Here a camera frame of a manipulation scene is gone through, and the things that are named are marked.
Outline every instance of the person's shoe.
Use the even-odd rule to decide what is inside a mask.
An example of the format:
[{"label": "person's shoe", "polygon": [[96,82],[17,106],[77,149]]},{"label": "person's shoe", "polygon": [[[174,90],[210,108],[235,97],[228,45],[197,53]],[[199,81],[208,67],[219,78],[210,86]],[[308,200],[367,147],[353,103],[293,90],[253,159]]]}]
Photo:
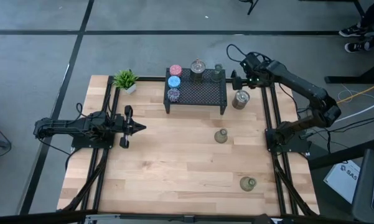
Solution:
[{"label": "person's shoe", "polygon": [[342,37],[360,37],[368,32],[367,28],[359,27],[358,24],[350,26],[349,28],[342,29],[339,31],[339,35]]},{"label": "person's shoe", "polygon": [[344,49],[348,53],[367,51],[367,50],[369,50],[369,42],[348,43],[348,44],[344,45]]}]

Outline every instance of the cable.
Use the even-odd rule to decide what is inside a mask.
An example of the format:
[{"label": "cable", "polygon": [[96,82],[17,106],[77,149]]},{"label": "cable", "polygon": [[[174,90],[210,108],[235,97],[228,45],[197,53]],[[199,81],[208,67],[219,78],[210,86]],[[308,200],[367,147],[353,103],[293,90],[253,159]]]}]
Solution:
[{"label": "cable", "polygon": [[287,92],[284,90],[284,88],[282,88],[282,86],[281,86],[280,83],[278,83],[278,85],[279,85],[279,87],[282,89],[282,91],[283,91],[285,94],[287,94],[287,96],[289,96],[289,97],[293,100],[294,107],[295,107],[296,112],[297,112],[297,118],[301,119],[299,113],[303,113],[303,112],[309,110],[309,107],[307,107],[307,108],[305,108],[305,109],[303,109],[303,108],[297,108],[297,103],[296,103],[296,100],[293,98],[293,96],[291,96],[289,93],[287,93]]},{"label": "cable", "polygon": [[[104,100],[104,108],[109,108],[109,100],[110,100],[110,97],[111,97],[111,95],[109,94],[106,98],[105,98],[105,100]],[[78,115],[78,117],[76,118],[76,120],[80,117],[80,116],[83,116],[83,117],[85,117],[85,118],[87,118],[88,116],[86,116],[86,115],[84,115],[83,113],[82,113],[82,111],[83,111],[83,105],[81,104],[81,103],[77,103],[76,104],[76,110],[79,112],[79,115]],[[91,118],[97,118],[97,117],[99,117],[99,116],[101,116],[101,114],[102,113],[104,113],[105,112],[105,110],[101,110],[100,111],[100,113],[98,114],[98,115],[96,115],[96,116],[92,116]]]},{"label": "cable", "polygon": [[370,109],[372,109],[372,108],[374,108],[374,105],[368,107],[367,109],[361,110],[360,112],[357,112],[357,113],[355,113],[355,114],[351,114],[351,115],[349,115],[349,116],[347,116],[347,117],[344,117],[344,118],[338,119],[338,120],[335,121],[335,123],[336,123],[336,122],[339,122],[339,121],[343,121],[344,119],[352,118],[352,117],[354,117],[354,116],[356,116],[356,115],[362,114],[362,113],[364,113],[364,112],[366,112],[366,111],[368,111],[368,110],[370,110]]},{"label": "cable", "polygon": [[344,133],[344,132],[346,132],[346,131],[348,131],[348,130],[350,130],[350,129],[357,128],[357,127],[361,127],[361,126],[363,126],[363,125],[366,125],[366,124],[369,124],[369,123],[372,123],[372,122],[374,122],[374,120],[373,120],[373,121],[369,121],[369,122],[364,123],[364,124],[360,124],[360,125],[357,125],[357,126],[351,127],[351,128],[347,128],[346,130],[343,130],[343,131],[332,131],[332,132],[335,132],[335,133]]},{"label": "cable", "polygon": [[110,106],[110,104],[108,104],[108,110],[109,110],[110,113],[112,114],[112,110],[111,110],[111,106]]},{"label": "cable", "polygon": [[325,129],[325,130],[327,131],[328,139],[326,139],[325,137],[323,137],[323,135],[321,135],[317,130],[315,130],[315,129],[311,129],[311,130],[315,131],[316,134],[318,134],[319,136],[321,136],[322,139],[324,139],[325,141],[327,141],[327,150],[328,150],[328,154],[331,154],[331,153],[332,153],[332,152],[330,151],[330,144],[331,144],[331,143],[333,143],[333,144],[338,144],[339,146],[343,146],[343,147],[345,147],[346,149],[349,148],[348,146],[345,146],[345,145],[343,145],[343,144],[341,144],[341,143],[339,143],[339,142],[331,141],[331,140],[330,140],[330,131],[328,131],[327,129]]},{"label": "cable", "polygon": [[8,151],[7,152],[5,152],[5,153],[3,153],[3,154],[1,154],[0,155],[0,157],[1,156],[4,156],[5,154],[7,154],[9,151],[11,151],[11,149],[12,149],[12,144],[11,144],[11,142],[10,142],[10,140],[8,140],[8,138],[0,131],[0,134],[1,134],[1,136],[4,138],[4,139],[6,139],[6,141],[7,141],[7,143],[8,143],[8,145],[9,145],[9,147],[8,147]]},{"label": "cable", "polygon": [[52,145],[50,145],[50,144],[47,144],[47,143],[45,143],[45,142],[43,142],[41,139],[37,139],[37,140],[39,140],[41,143],[43,143],[43,144],[45,144],[46,146],[50,146],[51,148],[53,148],[53,149],[56,149],[56,150],[58,150],[58,151],[60,151],[60,152],[63,152],[63,153],[65,153],[66,155],[69,155],[70,156],[70,154],[69,153],[67,153],[67,152],[65,152],[64,150],[62,150],[62,149],[59,149],[59,148],[57,148],[57,147],[54,147],[54,146],[52,146]]},{"label": "cable", "polygon": [[[340,99],[340,94],[342,94],[342,93],[344,93],[344,92],[349,92],[350,93],[350,96],[353,96],[353,93],[359,93],[359,92],[357,92],[357,91],[354,91],[354,90],[349,90],[346,86],[344,86],[343,84],[342,84],[342,86],[346,89],[346,90],[343,90],[343,91],[341,91],[339,94],[337,94],[337,98],[339,99],[339,100],[342,100],[342,99]],[[369,96],[369,97],[372,97],[373,99],[374,99],[374,96],[372,96],[372,95],[369,95],[369,94],[364,94],[364,93],[362,93],[361,95],[363,95],[363,96]],[[344,103],[349,103],[349,102],[351,102],[353,99],[350,99],[349,101],[344,101]]]},{"label": "cable", "polygon": [[[363,119],[363,120],[361,120],[361,121],[357,121],[357,122],[354,122],[354,123],[352,123],[352,124],[348,124],[348,125],[346,125],[346,126],[344,126],[344,127],[330,130],[329,132],[342,133],[342,132],[346,132],[346,131],[349,130],[349,129],[357,128],[357,127],[360,127],[360,126],[363,126],[363,125],[366,125],[366,124],[369,124],[369,123],[372,123],[372,122],[374,122],[374,118]],[[309,138],[309,137],[311,137],[311,136],[313,136],[313,135],[315,135],[315,134],[318,134],[318,133],[321,133],[321,132],[325,132],[325,131],[326,131],[326,130],[316,131],[316,133],[314,133],[314,134],[310,134],[309,136],[307,136],[307,137],[305,137],[305,138],[300,138],[300,139],[307,139],[307,138]]]},{"label": "cable", "polygon": [[243,53],[242,50],[239,49],[239,47],[237,47],[235,44],[230,44],[230,45],[227,46],[227,49],[226,49],[228,58],[229,58],[230,60],[234,61],[234,62],[238,62],[238,63],[242,62],[242,61],[235,60],[235,59],[233,59],[233,58],[230,57],[230,54],[228,53],[228,49],[229,49],[231,46],[234,47],[234,48],[236,48],[236,49],[237,49],[241,54],[243,54],[243,55],[246,57],[246,54]]},{"label": "cable", "polygon": [[69,154],[69,156],[67,157],[67,160],[66,160],[66,162],[65,162],[65,170],[67,170],[68,169],[68,163],[69,163],[69,159],[77,152],[77,151],[79,151],[79,149],[76,149],[75,148],[75,150],[71,153],[71,154]]},{"label": "cable", "polygon": [[359,93],[357,93],[357,94],[355,94],[355,95],[352,95],[352,96],[350,96],[350,97],[347,97],[346,99],[340,100],[340,101],[338,101],[337,103],[341,103],[341,102],[347,101],[347,100],[352,99],[352,98],[354,98],[354,97],[356,97],[356,96],[358,96],[358,95],[361,95],[362,93],[366,93],[366,92],[368,92],[368,91],[370,91],[370,90],[372,90],[372,89],[374,89],[374,86],[371,87],[371,88],[369,88],[369,89],[367,89],[367,90],[361,91],[361,92],[359,92]]}]

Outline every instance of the black mesh shelf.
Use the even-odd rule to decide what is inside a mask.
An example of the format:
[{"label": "black mesh shelf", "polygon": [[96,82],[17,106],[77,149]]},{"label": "black mesh shelf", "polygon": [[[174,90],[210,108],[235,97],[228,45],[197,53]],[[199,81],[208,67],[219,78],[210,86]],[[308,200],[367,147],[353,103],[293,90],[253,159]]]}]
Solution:
[{"label": "black mesh shelf", "polygon": [[219,82],[214,82],[210,79],[213,72],[214,69],[206,69],[203,73],[202,80],[200,82],[195,82],[190,79],[190,69],[183,68],[180,76],[180,98],[178,102],[172,103],[167,99],[167,91],[170,89],[167,84],[170,72],[169,68],[167,68],[163,101],[166,113],[170,113],[170,105],[206,105],[219,106],[220,114],[223,114],[227,107],[225,70],[221,71],[223,78]]}]

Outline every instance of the white paper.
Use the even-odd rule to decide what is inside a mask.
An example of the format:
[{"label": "white paper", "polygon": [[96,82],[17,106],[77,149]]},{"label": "white paper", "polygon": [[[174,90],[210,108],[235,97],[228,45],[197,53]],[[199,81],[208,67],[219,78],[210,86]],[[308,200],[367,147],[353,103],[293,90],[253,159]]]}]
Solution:
[{"label": "white paper", "polygon": [[324,182],[346,201],[352,203],[355,187],[357,186],[360,167],[353,161],[347,164],[336,164],[325,177]]}]

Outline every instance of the gray floor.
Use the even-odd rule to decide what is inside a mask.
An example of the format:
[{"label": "gray floor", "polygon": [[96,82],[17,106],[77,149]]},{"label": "gray floor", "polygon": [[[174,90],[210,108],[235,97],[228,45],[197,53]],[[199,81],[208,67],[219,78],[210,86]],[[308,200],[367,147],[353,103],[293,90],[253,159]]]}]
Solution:
[{"label": "gray floor", "polygon": [[[0,29],[74,29],[78,30],[87,0],[72,1],[0,1]],[[360,1],[364,9],[370,0]],[[248,4],[238,1],[132,1],[96,0],[88,30],[338,30],[359,20],[349,2],[309,2],[297,0],[260,1],[246,16]],[[70,54],[74,35],[0,36],[0,129],[13,143],[13,150],[0,157],[0,215],[13,215],[22,198],[39,142],[32,135],[34,122],[49,116],[57,96]],[[336,36],[240,36],[240,35],[111,35],[84,36],[60,118],[74,118],[75,104],[83,102],[90,75],[112,75],[131,68],[141,76],[163,76],[174,63],[187,67],[196,58],[209,67],[222,63],[227,75],[239,65],[225,54],[228,44],[243,51],[254,50],[279,60],[306,80],[324,87],[337,98],[342,85],[326,85],[327,75],[359,75],[374,65],[374,50],[347,54],[348,41]],[[238,58],[237,51],[232,50]],[[371,85],[346,85],[361,91]],[[307,101],[294,97],[300,108]],[[359,96],[340,105],[342,117],[374,104],[369,96]],[[374,109],[337,123],[334,127],[374,116]],[[333,134],[332,140],[347,146],[374,138],[374,123],[345,134]],[[319,136],[311,140],[320,147]],[[70,148],[70,138],[55,136],[52,144]],[[332,150],[343,147],[332,145]],[[52,212],[65,172],[66,157],[50,150],[32,204],[32,213]],[[323,173],[314,174],[321,213],[348,218],[336,212],[333,198],[322,185]]]}]

